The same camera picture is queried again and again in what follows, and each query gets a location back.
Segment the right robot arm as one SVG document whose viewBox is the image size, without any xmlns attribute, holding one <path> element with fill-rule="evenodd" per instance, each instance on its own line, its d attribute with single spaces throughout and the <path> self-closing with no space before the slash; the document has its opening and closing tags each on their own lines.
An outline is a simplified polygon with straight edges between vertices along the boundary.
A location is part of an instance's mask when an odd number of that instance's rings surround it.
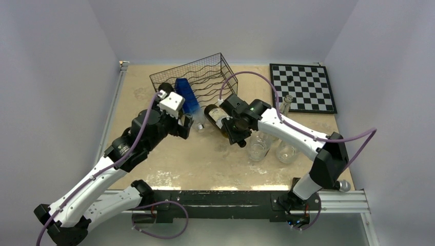
<svg viewBox="0 0 435 246">
<path fill-rule="evenodd" d="M 312 160 L 310 171 L 288 194 L 293 208 L 301 208 L 321 189 L 332 189 L 349 163 L 343 137 L 337 132 L 327 135 L 314 131 L 282 116 L 279 110 L 259 99 L 248 104 L 231 94 L 219 99 L 217 105 L 229 116 L 222 124 L 231 144 L 246 139 L 252 131 L 260 131 L 294 146 Z"/>
</svg>

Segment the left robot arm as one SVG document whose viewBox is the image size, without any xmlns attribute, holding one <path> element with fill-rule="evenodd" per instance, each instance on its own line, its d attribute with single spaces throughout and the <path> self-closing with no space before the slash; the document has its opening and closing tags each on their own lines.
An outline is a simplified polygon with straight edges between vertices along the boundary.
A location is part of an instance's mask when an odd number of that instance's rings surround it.
<svg viewBox="0 0 435 246">
<path fill-rule="evenodd" d="M 98 198 L 116 181 L 147 159 L 150 152 L 167 136 L 187 139 L 193 122 L 186 114 L 147 109 L 139 113 L 122 135 L 115 139 L 97 164 L 67 194 L 51 204 L 40 204 L 34 214 L 43 225 L 36 245 L 48 234 L 55 245 L 78 245 L 106 220 L 125 210 L 145 210 L 163 204 L 156 201 L 154 190 L 143 180 L 134 181 L 117 194 Z"/>
</svg>

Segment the green wine bottle gold label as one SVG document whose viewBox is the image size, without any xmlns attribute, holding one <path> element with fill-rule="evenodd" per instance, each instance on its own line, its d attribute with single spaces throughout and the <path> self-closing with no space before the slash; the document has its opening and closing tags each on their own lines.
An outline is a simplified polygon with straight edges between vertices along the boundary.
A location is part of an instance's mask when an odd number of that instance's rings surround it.
<svg viewBox="0 0 435 246">
<path fill-rule="evenodd" d="M 158 91 L 165 91 L 167 94 L 174 92 L 174 87 L 170 83 L 162 83 L 159 85 Z"/>
</svg>

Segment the blue square glass bottle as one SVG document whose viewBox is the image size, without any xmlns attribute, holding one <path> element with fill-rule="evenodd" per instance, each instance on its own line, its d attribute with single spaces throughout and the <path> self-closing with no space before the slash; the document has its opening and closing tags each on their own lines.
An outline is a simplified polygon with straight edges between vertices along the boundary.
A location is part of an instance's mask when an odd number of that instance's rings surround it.
<svg viewBox="0 0 435 246">
<path fill-rule="evenodd" d="M 193 126 L 198 132 L 203 132 L 205 130 L 204 111 L 200 107 L 188 79 L 177 78 L 175 80 L 175 91 L 185 99 L 182 106 L 184 113 L 190 114 L 193 117 Z"/>
</svg>

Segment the dark brown wine bottle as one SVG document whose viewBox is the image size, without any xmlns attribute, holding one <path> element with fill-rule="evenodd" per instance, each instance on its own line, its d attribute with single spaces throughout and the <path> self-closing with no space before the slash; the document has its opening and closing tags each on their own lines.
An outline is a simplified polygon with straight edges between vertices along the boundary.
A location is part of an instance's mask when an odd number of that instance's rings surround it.
<svg viewBox="0 0 435 246">
<path fill-rule="evenodd" d="M 229 118 L 229 115 L 223 109 L 215 104 L 209 104 L 204 109 L 204 116 L 224 137 L 228 137 L 222 120 Z"/>
</svg>

